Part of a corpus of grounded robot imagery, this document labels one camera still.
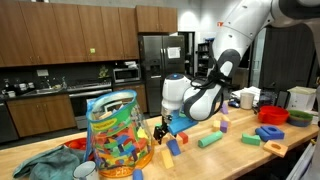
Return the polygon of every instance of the stainless steel refrigerator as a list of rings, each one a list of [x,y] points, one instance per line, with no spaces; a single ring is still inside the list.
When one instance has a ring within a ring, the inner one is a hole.
[[[139,36],[141,75],[151,117],[160,115],[164,79],[185,73],[184,44],[183,36]]]

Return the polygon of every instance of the teal cloth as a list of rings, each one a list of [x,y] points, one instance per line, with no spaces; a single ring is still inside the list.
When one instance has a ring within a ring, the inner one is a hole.
[[[58,146],[25,160],[14,170],[13,177],[29,175],[31,180],[73,179],[73,171],[82,162],[84,153],[64,145]]]

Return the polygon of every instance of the backsplash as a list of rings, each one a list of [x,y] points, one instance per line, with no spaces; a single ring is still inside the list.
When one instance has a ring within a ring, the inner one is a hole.
[[[20,82],[34,82],[36,88],[41,88],[41,81],[44,80],[44,77],[38,77],[37,75],[37,70],[41,69],[48,70],[48,77],[52,83],[55,83],[53,82],[53,78],[62,82],[62,77],[65,77],[67,84],[73,85],[79,79],[98,79],[102,66],[108,69],[106,74],[112,77],[112,70],[115,66],[114,61],[1,68],[0,89],[4,87],[3,79],[9,79],[10,84],[15,84],[17,79],[19,79]]]

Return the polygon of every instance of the bag of toy blocks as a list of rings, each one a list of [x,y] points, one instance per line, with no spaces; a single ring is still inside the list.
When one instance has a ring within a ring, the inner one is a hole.
[[[152,135],[144,120],[137,93],[121,90],[102,95],[87,104],[87,149],[93,153],[99,173],[125,177],[146,166],[153,156]]]

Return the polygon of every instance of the table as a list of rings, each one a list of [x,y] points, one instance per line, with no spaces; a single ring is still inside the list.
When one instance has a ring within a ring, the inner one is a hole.
[[[242,133],[254,135],[255,129],[265,124],[259,122],[252,110],[231,107],[229,114],[226,115],[232,122],[228,132],[221,140],[205,148],[199,148],[198,140],[212,133],[213,120],[220,120],[221,116],[219,112],[209,120],[185,131],[189,136],[189,142],[181,147],[180,155],[173,156],[172,168],[165,169],[162,162],[160,151],[167,148],[166,145],[155,146],[151,162],[143,169],[144,178],[147,180],[235,179],[277,157],[263,150],[264,142],[260,146],[241,142]],[[161,122],[161,117],[148,119],[147,122],[153,132],[154,125]],[[289,150],[317,136],[319,130],[316,125],[301,128],[285,123],[277,127],[285,132],[285,138],[275,141],[288,146]],[[13,170],[27,158],[81,137],[86,137],[86,132],[1,150],[0,179],[12,179]]]

